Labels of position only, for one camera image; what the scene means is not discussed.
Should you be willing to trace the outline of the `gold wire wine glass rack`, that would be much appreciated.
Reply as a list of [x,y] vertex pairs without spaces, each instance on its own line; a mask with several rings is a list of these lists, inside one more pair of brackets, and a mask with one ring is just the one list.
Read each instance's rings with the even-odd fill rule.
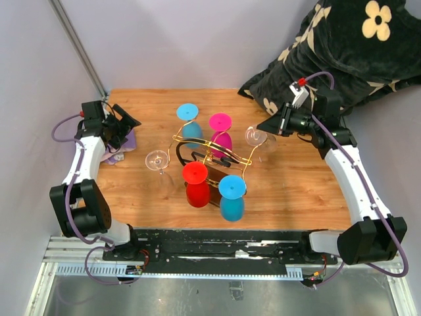
[[234,165],[239,165],[241,177],[245,175],[245,170],[248,166],[253,164],[252,156],[250,153],[248,158],[241,157],[210,140],[200,138],[183,138],[182,128],[187,125],[185,122],[178,132],[172,136],[172,143],[177,144],[175,147],[175,154],[181,165],[185,166],[190,162],[198,161],[208,170],[206,179],[210,188],[210,201],[213,206],[219,206],[221,195],[217,191],[219,182],[227,176],[226,173],[215,169],[215,165],[220,165],[224,168],[232,168]]

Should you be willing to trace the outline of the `magenta wine glass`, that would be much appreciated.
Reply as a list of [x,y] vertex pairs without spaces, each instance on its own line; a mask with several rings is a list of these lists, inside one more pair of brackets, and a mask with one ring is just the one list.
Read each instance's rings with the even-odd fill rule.
[[232,118],[226,113],[214,114],[209,119],[209,126],[214,130],[211,141],[228,150],[233,149],[232,138],[228,131],[232,127]]

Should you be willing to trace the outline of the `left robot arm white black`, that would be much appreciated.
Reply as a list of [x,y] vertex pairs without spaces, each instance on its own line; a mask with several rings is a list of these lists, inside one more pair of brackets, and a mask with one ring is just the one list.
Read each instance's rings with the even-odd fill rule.
[[61,232],[86,244],[101,240],[118,246],[124,259],[134,260],[140,255],[141,244],[131,238],[129,224],[112,218],[96,180],[103,156],[118,153],[141,123],[120,105],[101,100],[83,103],[76,118],[80,120],[77,131],[69,139],[76,146],[72,165],[62,184],[49,191]]

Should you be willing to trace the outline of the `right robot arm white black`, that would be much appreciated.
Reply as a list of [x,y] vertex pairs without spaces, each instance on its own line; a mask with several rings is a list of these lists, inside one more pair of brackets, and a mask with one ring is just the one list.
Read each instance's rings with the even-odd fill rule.
[[257,128],[275,136],[308,135],[332,170],[344,195],[351,226],[344,231],[314,230],[298,247],[299,258],[314,263],[322,253],[340,257],[346,264],[372,264],[392,260],[407,224],[394,217],[376,193],[362,165],[351,131],[340,123],[343,100],[329,88],[315,93],[311,110],[299,106],[300,97],[284,103]]

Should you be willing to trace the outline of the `purple cloth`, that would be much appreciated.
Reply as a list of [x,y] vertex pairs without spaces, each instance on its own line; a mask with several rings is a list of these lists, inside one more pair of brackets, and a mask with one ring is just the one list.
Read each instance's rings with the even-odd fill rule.
[[106,146],[106,152],[101,158],[102,163],[108,165],[115,165],[116,163],[124,160],[125,152],[130,152],[136,149],[136,137],[135,132],[132,130],[127,136],[127,141],[121,145],[119,149],[113,148],[111,145]]

